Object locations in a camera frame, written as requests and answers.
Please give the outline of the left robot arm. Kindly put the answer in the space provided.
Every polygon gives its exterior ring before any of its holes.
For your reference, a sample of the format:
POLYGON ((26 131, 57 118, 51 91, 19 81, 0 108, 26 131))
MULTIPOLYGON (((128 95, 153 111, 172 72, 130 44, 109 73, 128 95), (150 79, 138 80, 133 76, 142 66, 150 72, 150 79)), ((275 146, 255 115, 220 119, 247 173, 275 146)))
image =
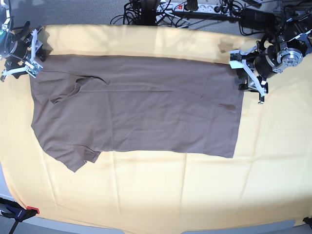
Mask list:
POLYGON ((289 67, 298 66, 312 52, 312 11, 294 12, 283 20, 272 13, 244 9, 239 20, 244 27, 263 34, 250 51, 230 53, 230 66, 243 83, 239 89, 258 92, 261 97, 268 93, 267 79, 282 73, 289 67))

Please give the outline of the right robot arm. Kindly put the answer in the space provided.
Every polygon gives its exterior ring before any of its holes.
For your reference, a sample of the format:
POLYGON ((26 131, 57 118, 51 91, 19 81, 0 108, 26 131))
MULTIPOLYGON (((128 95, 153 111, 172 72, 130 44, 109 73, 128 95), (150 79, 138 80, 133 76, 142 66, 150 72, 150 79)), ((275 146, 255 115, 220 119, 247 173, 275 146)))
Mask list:
POLYGON ((23 27, 14 27, 11 1, 0 1, 0 59, 5 60, 0 74, 2 82, 9 75, 16 79, 26 74, 36 78, 43 69, 41 63, 47 54, 38 38, 43 29, 40 25, 30 30, 29 21, 23 27))

